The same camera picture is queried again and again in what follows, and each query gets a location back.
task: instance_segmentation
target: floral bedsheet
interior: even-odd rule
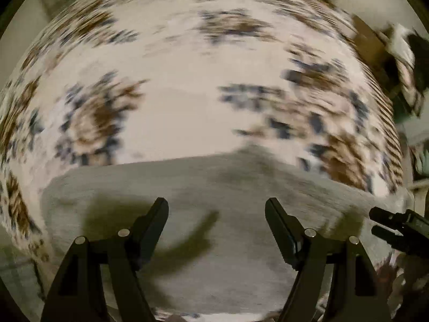
[[[391,106],[318,0],[77,0],[1,92],[1,223],[48,261],[40,197],[80,166],[267,148],[384,196]]]

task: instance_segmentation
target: gray cloth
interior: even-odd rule
[[[282,308],[296,272],[284,263],[265,221],[269,197],[304,227],[342,240],[359,236],[374,264],[390,249],[370,234],[366,217],[373,206],[392,210],[391,199],[303,172],[250,146],[228,155],[79,168],[58,177],[42,198],[57,262],[77,236],[112,236],[157,197],[168,200],[169,220],[139,278],[149,304],[158,308]]]

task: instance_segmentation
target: patterned fabric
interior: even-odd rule
[[[78,0],[0,107],[1,221],[49,260],[40,197],[79,166],[248,143],[384,196],[401,184],[391,103],[318,0]]]

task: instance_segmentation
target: bed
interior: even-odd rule
[[[41,208],[54,179],[250,145],[317,178],[394,193],[391,102],[339,22],[320,0],[77,0],[1,92],[2,225],[49,262]]]

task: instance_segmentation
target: floral pattern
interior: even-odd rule
[[[397,137],[379,110],[391,104],[329,13],[318,0],[66,8],[0,92],[0,220],[16,246],[49,260],[39,199],[72,168],[210,155],[248,141],[308,172],[394,192]]]

